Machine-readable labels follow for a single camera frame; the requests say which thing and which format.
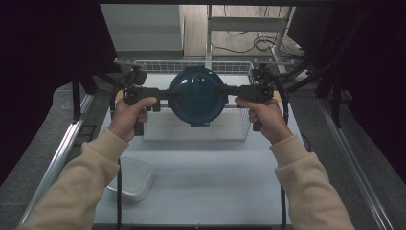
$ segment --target person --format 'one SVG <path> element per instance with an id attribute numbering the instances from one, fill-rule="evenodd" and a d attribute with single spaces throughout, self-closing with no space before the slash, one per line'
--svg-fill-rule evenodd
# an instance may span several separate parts
<path id="1" fill-rule="evenodd" d="M 129 106 L 122 100 L 111 124 L 94 141 L 82 144 L 82 155 L 69 162 L 22 224 L 21 229 L 91 229 L 103 189 L 116 175 L 118 159 L 134 137 L 136 119 L 147 121 L 145 98 Z M 236 98 L 249 108 L 249 120 L 260 120 L 261 133 L 272 144 L 278 162 L 277 178 L 289 200 L 289 216 L 295 229 L 354 229 L 349 214 L 328 181 L 322 163 L 309 153 L 283 120 L 278 102 L 252 103 Z"/>

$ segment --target blue lid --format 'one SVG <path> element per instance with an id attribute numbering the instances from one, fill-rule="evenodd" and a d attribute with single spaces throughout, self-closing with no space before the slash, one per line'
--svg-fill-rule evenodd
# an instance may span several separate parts
<path id="1" fill-rule="evenodd" d="M 223 110 L 227 95 L 216 92 L 224 85 L 221 78 L 204 66 L 187 67 L 172 81 L 170 89 L 182 90 L 181 100 L 169 100 L 173 113 L 191 127 L 206 127 Z"/>

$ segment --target beige sleeve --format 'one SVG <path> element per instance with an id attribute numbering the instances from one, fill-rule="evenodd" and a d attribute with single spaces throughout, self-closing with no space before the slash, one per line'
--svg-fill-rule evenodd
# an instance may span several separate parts
<path id="1" fill-rule="evenodd" d="M 286 191 L 289 216 L 296 230 L 354 229 L 315 153 L 308 153 L 297 136 L 270 149 L 278 161 L 276 175 Z"/>
<path id="2" fill-rule="evenodd" d="M 21 229 L 91 229 L 96 205 L 127 146 L 107 128 L 96 140 L 84 143 L 82 155 L 63 168 Z"/>

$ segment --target clear plastic container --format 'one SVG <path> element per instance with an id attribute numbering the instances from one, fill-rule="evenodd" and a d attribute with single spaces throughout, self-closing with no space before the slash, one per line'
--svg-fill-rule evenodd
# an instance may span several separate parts
<path id="1" fill-rule="evenodd" d="M 143 200 L 152 184 L 153 169 L 146 162 L 123 157 L 122 165 L 122 194 L 131 200 Z M 107 186 L 117 192 L 117 176 Z"/>

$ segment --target forearm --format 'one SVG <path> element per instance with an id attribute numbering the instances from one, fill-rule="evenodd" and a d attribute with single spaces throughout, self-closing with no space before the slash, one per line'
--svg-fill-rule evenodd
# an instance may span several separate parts
<path id="1" fill-rule="evenodd" d="M 105 130 L 82 145 L 82 155 L 67 164 L 22 229 L 90 229 L 103 189 L 116 175 L 128 143 Z"/>
<path id="2" fill-rule="evenodd" d="M 308 153 L 296 136 L 271 150 L 279 163 L 276 175 L 286 191 L 295 229 L 354 229 L 316 154 Z"/>

